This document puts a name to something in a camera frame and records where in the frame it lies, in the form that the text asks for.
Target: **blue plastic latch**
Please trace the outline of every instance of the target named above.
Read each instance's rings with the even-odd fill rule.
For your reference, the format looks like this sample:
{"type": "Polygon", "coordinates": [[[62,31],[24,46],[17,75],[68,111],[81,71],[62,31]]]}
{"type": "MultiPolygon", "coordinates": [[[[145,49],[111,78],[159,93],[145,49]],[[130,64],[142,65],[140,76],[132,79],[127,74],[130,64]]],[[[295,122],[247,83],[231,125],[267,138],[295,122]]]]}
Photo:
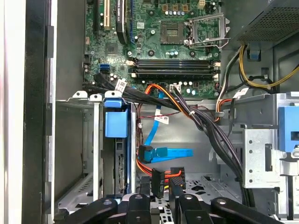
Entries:
{"type": "Polygon", "coordinates": [[[278,109],[279,150],[291,153],[299,146],[299,107],[283,106],[278,109]]]}
{"type": "Polygon", "coordinates": [[[193,156],[193,150],[189,148],[154,148],[144,151],[144,160],[146,162],[163,162],[183,157],[193,156]]]}
{"type": "Polygon", "coordinates": [[[126,138],[128,136],[128,110],[106,112],[105,118],[105,136],[107,138],[126,138]]]}
{"type": "Polygon", "coordinates": [[[104,102],[104,107],[108,108],[121,108],[121,99],[106,99],[104,102]]]}

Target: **ventilation grille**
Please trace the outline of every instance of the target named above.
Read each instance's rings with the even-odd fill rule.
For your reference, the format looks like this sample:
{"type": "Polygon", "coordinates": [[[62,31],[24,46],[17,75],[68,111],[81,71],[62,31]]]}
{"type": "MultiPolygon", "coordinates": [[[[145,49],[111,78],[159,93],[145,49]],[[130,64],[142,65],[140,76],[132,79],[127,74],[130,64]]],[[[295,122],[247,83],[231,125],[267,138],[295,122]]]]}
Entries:
{"type": "Polygon", "coordinates": [[[90,184],[91,182],[93,182],[93,178],[90,178],[90,179],[86,182],[86,184],[84,184],[83,187],[81,187],[81,189],[80,189],[78,192],[80,193],[80,192],[84,191],[84,190],[89,186],[89,184],[90,184]]]}
{"type": "Polygon", "coordinates": [[[299,30],[299,8],[277,7],[269,11],[239,41],[277,42],[299,30]]]}

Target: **green circuit board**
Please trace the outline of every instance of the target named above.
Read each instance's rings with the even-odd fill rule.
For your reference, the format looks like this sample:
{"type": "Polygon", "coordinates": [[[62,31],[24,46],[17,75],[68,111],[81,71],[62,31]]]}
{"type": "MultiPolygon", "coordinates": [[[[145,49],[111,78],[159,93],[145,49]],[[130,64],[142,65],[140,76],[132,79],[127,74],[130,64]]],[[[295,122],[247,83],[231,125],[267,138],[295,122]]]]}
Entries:
{"type": "MultiPolygon", "coordinates": [[[[100,14],[104,12],[104,0],[100,0],[99,3],[98,13],[100,14]]],[[[84,72],[85,81],[92,82],[93,75],[99,72],[99,65],[105,63],[110,64],[110,74],[107,75],[107,79],[112,83],[116,83],[119,78],[124,78],[129,86],[140,91],[144,91],[149,83],[163,83],[166,88],[170,84],[183,83],[181,93],[184,97],[216,98],[214,80],[180,78],[141,80],[132,78],[128,72],[127,60],[132,57],[219,61],[220,53],[217,47],[192,50],[184,45],[182,35],[185,36],[187,30],[183,23],[189,18],[207,15],[206,9],[198,9],[198,3],[199,0],[158,0],[158,7],[156,7],[156,0],[129,1],[127,16],[131,19],[127,23],[128,45],[121,44],[116,33],[116,8],[114,7],[116,0],[110,0],[110,27],[102,27],[98,32],[93,30],[94,5],[86,4],[85,55],[89,57],[90,65],[84,72]]],[[[218,30],[217,21],[205,22],[199,26],[199,38],[201,36],[204,39],[213,38],[218,35],[218,30]]]]}

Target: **cable label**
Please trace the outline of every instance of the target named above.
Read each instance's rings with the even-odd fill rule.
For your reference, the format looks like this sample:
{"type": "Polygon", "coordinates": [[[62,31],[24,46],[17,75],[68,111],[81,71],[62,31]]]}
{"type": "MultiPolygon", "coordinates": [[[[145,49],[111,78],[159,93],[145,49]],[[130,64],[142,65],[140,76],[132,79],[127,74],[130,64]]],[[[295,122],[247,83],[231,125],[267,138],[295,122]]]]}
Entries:
{"type": "Polygon", "coordinates": [[[163,124],[166,124],[166,125],[169,124],[169,117],[163,116],[161,114],[161,110],[160,109],[156,109],[155,116],[158,116],[158,117],[155,117],[154,120],[159,121],[159,122],[161,122],[163,124]]]}
{"type": "Polygon", "coordinates": [[[240,96],[243,96],[247,93],[247,91],[249,90],[249,88],[244,88],[241,89],[240,91],[238,91],[233,98],[239,98],[240,96]]]}
{"type": "Polygon", "coordinates": [[[120,78],[117,80],[117,84],[115,86],[115,91],[119,91],[121,93],[123,93],[125,91],[127,82],[122,81],[120,78]]]}

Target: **screw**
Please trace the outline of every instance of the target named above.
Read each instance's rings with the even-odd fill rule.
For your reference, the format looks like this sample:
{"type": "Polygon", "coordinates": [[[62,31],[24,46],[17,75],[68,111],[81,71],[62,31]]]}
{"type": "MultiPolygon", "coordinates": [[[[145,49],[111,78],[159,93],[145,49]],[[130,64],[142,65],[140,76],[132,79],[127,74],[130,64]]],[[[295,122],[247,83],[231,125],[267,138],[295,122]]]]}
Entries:
{"type": "Polygon", "coordinates": [[[135,197],[135,199],[142,199],[142,196],[141,196],[141,195],[137,195],[137,196],[135,197]]]}
{"type": "Polygon", "coordinates": [[[192,197],[190,195],[185,195],[185,198],[188,200],[192,199],[192,197]]]}
{"type": "Polygon", "coordinates": [[[226,201],[224,201],[223,199],[217,199],[217,202],[218,202],[219,204],[226,204],[226,201]]]}
{"type": "Polygon", "coordinates": [[[109,200],[106,200],[106,201],[104,201],[104,203],[103,203],[104,205],[110,205],[110,204],[112,204],[112,202],[111,201],[109,201],[109,200]]]}

